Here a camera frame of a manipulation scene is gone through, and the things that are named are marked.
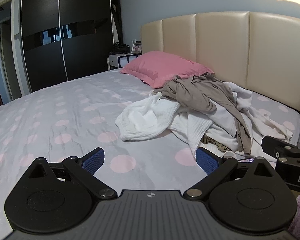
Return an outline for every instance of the black sliding wardrobe door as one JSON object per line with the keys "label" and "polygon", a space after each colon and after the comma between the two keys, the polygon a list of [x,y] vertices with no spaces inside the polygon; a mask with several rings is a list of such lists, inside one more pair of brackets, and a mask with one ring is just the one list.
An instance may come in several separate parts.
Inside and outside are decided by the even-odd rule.
{"label": "black sliding wardrobe door", "polygon": [[32,91],[66,81],[58,0],[22,0],[22,41]]}
{"label": "black sliding wardrobe door", "polygon": [[110,0],[60,0],[60,25],[68,79],[107,70],[113,47]]}

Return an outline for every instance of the pillowcase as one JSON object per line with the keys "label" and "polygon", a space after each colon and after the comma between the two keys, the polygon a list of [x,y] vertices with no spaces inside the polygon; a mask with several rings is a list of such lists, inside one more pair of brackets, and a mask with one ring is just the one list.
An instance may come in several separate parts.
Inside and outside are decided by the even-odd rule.
{"label": "pillowcase", "polygon": [[162,88],[174,75],[181,78],[213,71],[199,63],[162,51],[150,51],[125,65],[120,73],[131,74],[153,89]]}

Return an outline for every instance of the framed picture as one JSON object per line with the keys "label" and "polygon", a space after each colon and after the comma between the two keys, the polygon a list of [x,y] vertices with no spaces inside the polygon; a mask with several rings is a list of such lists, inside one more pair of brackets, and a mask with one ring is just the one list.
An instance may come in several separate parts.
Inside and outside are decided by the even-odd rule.
{"label": "framed picture", "polygon": [[140,43],[134,43],[132,45],[132,51],[131,52],[141,53],[142,52],[142,45]]}

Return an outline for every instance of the bed sheet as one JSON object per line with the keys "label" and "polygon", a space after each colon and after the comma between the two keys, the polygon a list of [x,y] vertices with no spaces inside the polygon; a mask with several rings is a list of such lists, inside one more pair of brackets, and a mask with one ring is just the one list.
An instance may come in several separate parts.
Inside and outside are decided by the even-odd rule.
{"label": "bed sheet", "polygon": [[[148,97],[150,91],[138,78],[113,70],[42,89],[1,106],[0,240],[12,231],[4,201],[37,157],[60,162],[102,147],[105,162],[94,176],[118,194],[122,189],[179,189],[183,193],[204,178],[206,173],[196,165],[189,146],[168,130],[147,141],[120,140],[115,119],[128,104]],[[253,106],[293,130],[296,144],[298,113],[255,95]]]}

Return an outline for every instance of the logo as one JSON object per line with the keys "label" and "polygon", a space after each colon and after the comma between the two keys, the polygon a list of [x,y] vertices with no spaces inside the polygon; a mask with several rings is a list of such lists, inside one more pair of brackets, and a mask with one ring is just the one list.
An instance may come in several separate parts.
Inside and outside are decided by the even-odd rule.
{"label": "logo", "polygon": [[146,196],[149,197],[149,198],[153,198],[153,197],[155,197],[156,195],[155,195],[153,192],[150,192],[150,193],[148,193]]}

